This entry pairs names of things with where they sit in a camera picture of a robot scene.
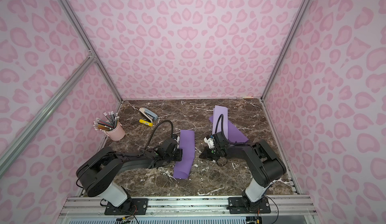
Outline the dark purple paper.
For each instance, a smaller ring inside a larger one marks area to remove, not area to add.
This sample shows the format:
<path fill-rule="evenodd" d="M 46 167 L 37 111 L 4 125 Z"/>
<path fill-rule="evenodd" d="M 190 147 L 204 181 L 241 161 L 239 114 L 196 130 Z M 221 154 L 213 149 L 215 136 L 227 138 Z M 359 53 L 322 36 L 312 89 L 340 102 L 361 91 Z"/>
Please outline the dark purple paper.
<path fill-rule="evenodd" d="M 246 143 L 249 141 L 231 121 L 228 121 L 228 140 L 233 143 Z"/>
<path fill-rule="evenodd" d="M 182 160 L 176 162 L 173 177 L 175 179 L 188 179 L 195 159 L 195 132 L 181 130 L 180 149 L 183 150 Z"/>

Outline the light lilac paper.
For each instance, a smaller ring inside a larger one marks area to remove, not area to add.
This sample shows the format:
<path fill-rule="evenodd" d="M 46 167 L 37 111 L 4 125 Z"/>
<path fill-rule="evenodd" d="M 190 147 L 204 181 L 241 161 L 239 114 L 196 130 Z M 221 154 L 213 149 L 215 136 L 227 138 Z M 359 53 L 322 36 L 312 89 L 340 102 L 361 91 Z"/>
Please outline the light lilac paper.
<path fill-rule="evenodd" d="M 228 108 L 216 105 L 213 110 L 212 133 L 223 132 L 228 137 Z"/>

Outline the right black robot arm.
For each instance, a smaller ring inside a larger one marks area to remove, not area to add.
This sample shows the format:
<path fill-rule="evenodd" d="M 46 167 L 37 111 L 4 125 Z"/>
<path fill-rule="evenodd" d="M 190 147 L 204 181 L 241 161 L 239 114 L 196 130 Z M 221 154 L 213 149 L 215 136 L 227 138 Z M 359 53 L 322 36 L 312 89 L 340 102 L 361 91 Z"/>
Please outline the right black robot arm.
<path fill-rule="evenodd" d="M 286 174 L 286 166 L 263 139 L 255 143 L 230 142 L 223 132 L 205 138 L 207 146 L 199 158 L 218 162 L 221 158 L 245 160 L 252 175 L 243 196 L 252 204 L 263 199 L 269 187 Z"/>

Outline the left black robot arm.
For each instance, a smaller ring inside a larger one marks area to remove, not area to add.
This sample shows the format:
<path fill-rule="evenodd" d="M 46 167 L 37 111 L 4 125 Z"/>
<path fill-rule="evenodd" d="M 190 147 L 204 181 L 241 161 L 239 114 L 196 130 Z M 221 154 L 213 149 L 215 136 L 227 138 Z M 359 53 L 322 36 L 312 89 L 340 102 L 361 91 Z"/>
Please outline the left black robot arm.
<path fill-rule="evenodd" d="M 118 152 L 104 147 L 76 171 L 76 176 L 89 197 L 99 196 L 113 207 L 120 208 L 128 204 L 131 197 L 114 182 L 119 173 L 164 167 L 172 162 L 180 162 L 182 158 L 183 150 L 174 138 L 141 152 Z"/>

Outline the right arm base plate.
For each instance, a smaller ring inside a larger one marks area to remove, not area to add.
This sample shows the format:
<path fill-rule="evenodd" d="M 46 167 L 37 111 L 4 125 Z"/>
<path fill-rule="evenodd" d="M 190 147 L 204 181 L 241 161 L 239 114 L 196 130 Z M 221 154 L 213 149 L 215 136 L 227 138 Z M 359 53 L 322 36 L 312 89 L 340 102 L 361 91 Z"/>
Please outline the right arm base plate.
<path fill-rule="evenodd" d="M 257 202 L 251 202 L 246 197 L 230 197 L 228 198 L 228 206 L 230 214 L 270 214 L 271 209 L 268 198 L 265 196 Z"/>

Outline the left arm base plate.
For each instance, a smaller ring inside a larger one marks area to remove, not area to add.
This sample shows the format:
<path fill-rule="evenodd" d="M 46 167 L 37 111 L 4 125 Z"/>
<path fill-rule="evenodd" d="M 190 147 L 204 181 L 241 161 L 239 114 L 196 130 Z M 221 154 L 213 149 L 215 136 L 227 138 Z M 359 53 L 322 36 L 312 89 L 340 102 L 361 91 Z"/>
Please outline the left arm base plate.
<path fill-rule="evenodd" d="M 108 203 L 104 212 L 106 216 L 130 216 L 130 215 L 146 215 L 148 208 L 147 198 L 130 198 L 119 207 Z"/>

